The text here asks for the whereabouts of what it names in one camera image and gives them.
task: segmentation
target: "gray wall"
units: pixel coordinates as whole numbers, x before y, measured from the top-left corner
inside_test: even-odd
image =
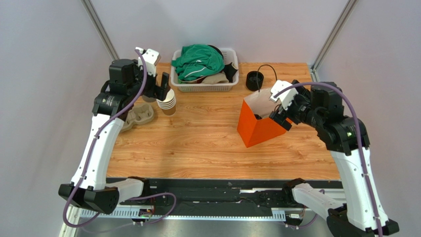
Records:
[[[319,70],[366,124],[381,202],[401,227],[421,225],[421,1],[361,0]]]
[[[80,1],[0,1],[1,236],[55,237],[111,58]]]
[[[241,62],[313,63],[346,0],[92,1],[119,56],[153,48],[169,62],[194,43],[231,47]]]

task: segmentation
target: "wooden table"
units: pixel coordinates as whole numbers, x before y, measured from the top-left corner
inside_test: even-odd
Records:
[[[165,116],[152,103],[152,122],[121,133],[108,167],[109,177],[337,180],[337,167],[313,128],[300,124],[286,134],[246,148],[237,132],[246,75],[261,63],[242,63],[240,82],[229,92],[180,92],[177,112]],[[272,63],[278,79],[310,81],[303,63]],[[158,75],[170,72],[159,64]],[[262,67],[263,88],[275,82]]]

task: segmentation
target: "black cup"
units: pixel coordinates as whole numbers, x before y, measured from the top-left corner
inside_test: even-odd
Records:
[[[257,91],[262,88],[263,74],[258,71],[251,71],[247,74],[246,87],[251,91]]]

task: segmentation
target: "paper cup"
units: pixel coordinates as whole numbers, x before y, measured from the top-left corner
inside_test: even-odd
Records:
[[[165,98],[165,100],[157,100],[157,103],[159,108],[162,109],[162,112],[164,112],[166,116],[172,116],[175,114],[176,99],[175,93],[172,89],[170,89],[167,93],[167,97]]]

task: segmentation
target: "orange paper bag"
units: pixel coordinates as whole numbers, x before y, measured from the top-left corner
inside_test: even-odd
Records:
[[[255,91],[243,100],[237,131],[246,147],[262,143],[287,131],[269,118],[277,104],[269,100],[270,88]]]

